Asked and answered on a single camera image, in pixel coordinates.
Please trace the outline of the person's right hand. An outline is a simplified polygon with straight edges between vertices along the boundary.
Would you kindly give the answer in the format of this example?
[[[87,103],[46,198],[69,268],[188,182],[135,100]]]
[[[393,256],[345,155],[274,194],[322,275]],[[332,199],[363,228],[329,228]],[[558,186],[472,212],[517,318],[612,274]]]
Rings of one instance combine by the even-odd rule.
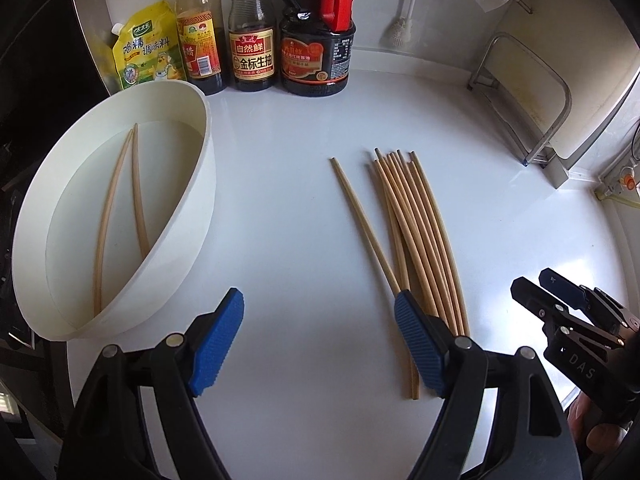
[[[570,404],[566,415],[568,428],[576,443],[584,442],[590,452],[596,455],[611,455],[634,425],[616,426],[609,422],[595,424],[591,421],[596,416],[597,407],[589,396],[581,392]]]

